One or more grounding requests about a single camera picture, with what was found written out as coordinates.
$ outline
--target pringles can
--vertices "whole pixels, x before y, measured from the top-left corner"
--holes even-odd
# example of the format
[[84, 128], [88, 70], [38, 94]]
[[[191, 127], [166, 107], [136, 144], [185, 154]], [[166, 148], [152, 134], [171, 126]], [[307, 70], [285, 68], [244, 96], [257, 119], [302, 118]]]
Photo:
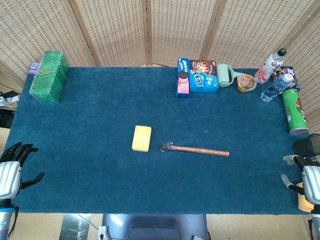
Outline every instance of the pringles can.
[[282, 93], [286, 119], [289, 124], [290, 134], [305, 134], [309, 131], [306, 117], [302, 109], [298, 90], [288, 89]]

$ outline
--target blue felt tablecloth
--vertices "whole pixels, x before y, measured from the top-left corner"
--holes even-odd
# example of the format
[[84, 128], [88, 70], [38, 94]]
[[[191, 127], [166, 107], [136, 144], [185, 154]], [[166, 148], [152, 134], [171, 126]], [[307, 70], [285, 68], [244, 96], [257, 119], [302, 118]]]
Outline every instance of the blue felt tablecloth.
[[[6, 147], [32, 143], [23, 180], [43, 180], [14, 199], [31, 213], [300, 214], [299, 170], [282, 157], [290, 135], [280, 96], [268, 85], [240, 93], [176, 98], [177, 69], [71, 67], [60, 104], [39, 103], [29, 76]], [[254, 74], [254, 69], [236, 69]], [[148, 153], [131, 149], [135, 125], [152, 127]], [[162, 143], [229, 151], [230, 157], [161, 152]]]

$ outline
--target plastic bottle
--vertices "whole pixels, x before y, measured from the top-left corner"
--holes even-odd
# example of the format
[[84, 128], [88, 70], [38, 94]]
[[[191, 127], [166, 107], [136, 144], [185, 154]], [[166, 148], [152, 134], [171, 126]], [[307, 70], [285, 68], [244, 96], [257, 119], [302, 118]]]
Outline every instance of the plastic bottle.
[[268, 81], [271, 74], [284, 63], [284, 55], [287, 50], [281, 48], [278, 52], [271, 54], [264, 62], [263, 66], [255, 73], [254, 80], [256, 83], [264, 84]]
[[266, 102], [270, 102], [276, 96], [281, 94], [289, 85], [294, 77], [287, 73], [278, 77], [270, 86], [268, 86], [262, 93], [261, 99]]

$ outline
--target snack box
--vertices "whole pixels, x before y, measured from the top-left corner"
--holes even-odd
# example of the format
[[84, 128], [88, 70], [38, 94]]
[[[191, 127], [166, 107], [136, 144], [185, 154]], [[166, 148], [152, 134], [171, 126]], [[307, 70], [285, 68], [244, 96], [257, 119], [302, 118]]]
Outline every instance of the snack box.
[[219, 88], [216, 61], [190, 60], [190, 92], [214, 94]]
[[178, 58], [178, 81], [176, 87], [177, 98], [187, 98], [189, 96], [189, 59]]
[[300, 86], [298, 84], [297, 76], [294, 70], [293, 66], [281, 66], [278, 67], [274, 73], [272, 74], [272, 79], [273, 81], [276, 80], [279, 76], [284, 75], [284, 74], [291, 74], [293, 76], [293, 80], [288, 85], [288, 89], [297, 89], [298, 92], [300, 91]]

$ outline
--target stack of green packages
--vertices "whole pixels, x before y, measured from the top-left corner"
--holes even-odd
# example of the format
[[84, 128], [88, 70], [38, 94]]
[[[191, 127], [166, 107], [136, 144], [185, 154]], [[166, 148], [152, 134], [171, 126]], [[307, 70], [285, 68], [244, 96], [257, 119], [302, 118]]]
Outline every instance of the stack of green packages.
[[44, 52], [29, 93], [40, 103], [58, 104], [68, 69], [69, 64], [63, 52]]

